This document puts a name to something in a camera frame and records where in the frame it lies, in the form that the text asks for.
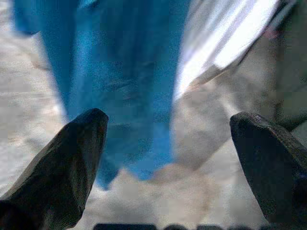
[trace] blue garment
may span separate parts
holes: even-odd
[[[17,30],[41,32],[69,121],[109,116],[96,182],[173,161],[170,112],[189,0],[14,0]]]

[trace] black object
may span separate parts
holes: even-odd
[[[199,225],[197,226],[196,230],[223,230],[223,229],[213,225]]]
[[[307,149],[285,128],[252,113],[230,120],[246,179],[271,223],[307,224]]]
[[[168,225],[164,230],[188,230],[186,227],[180,225],[180,224],[171,224]]]
[[[157,230],[152,224],[97,224],[93,230]]]
[[[92,189],[107,121],[91,109],[68,123],[0,198],[0,227],[2,220],[21,221],[22,229],[31,230],[74,227]]]
[[[230,227],[228,230],[253,230],[246,226]]]

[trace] blue fabric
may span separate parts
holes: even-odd
[[[173,161],[170,112],[189,0],[14,0],[18,30],[40,31],[69,121],[109,116],[96,182],[147,180]]]

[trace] white fabric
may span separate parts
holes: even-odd
[[[247,50],[271,19],[278,0],[193,0],[186,22],[174,101],[210,66],[224,69]]]

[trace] gray ground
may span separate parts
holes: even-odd
[[[7,9],[0,0],[0,194],[63,125],[39,35],[13,34]],[[95,186],[75,229],[97,222],[265,223],[240,168],[229,118],[240,111],[273,118],[275,53],[274,43],[262,38],[239,69],[190,88],[174,108],[177,163],[152,181],[122,170],[110,191]]]

